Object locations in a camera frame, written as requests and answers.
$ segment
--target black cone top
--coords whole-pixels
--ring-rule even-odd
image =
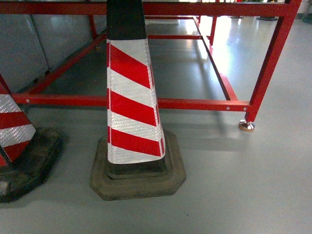
[[[147,38],[141,0],[107,0],[107,38],[110,40]]]

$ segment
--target black rubber base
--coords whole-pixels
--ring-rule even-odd
[[[277,20],[277,18],[275,18],[275,17],[258,17],[257,20],[275,21],[275,20]]]
[[[38,129],[13,168],[0,167],[0,202],[19,199],[43,184],[60,153],[62,141],[53,129]]]
[[[100,140],[90,187],[108,201],[173,195],[186,175],[175,135],[170,132],[164,134],[166,155],[163,160],[114,165],[114,168],[107,160],[107,140]]]

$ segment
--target red and white striped traffic cone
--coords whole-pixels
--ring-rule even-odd
[[[108,160],[129,164],[165,155],[147,39],[108,40]]]
[[[91,188],[104,200],[174,194],[186,176],[160,124],[141,0],[107,0],[107,86],[108,142],[98,143]]]
[[[108,160],[165,155],[141,0],[107,1]]]
[[[0,83],[0,202],[11,202],[45,181],[60,152],[60,135],[36,129]]]
[[[35,132],[25,113],[0,84],[0,166],[14,162]]]

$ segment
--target chrome foot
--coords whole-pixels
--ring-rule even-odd
[[[253,122],[247,122],[246,120],[242,119],[239,122],[238,127],[240,130],[252,132],[254,130],[255,124]]]

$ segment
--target floor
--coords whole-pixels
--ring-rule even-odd
[[[250,98],[275,25],[218,18],[216,61],[241,100]],[[148,25],[150,33],[194,30],[188,21]],[[187,173],[173,196],[101,200],[89,181],[106,109],[31,107],[32,122],[56,128],[65,145],[47,183],[0,204],[0,234],[311,233],[311,39],[312,25],[296,20],[252,133],[237,127],[243,113],[160,110]],[[150,40],[150,51],[159,97],[224,99],[202,42]],[[105,55],[105,46],[89,54],[45,92],[105,95]]]

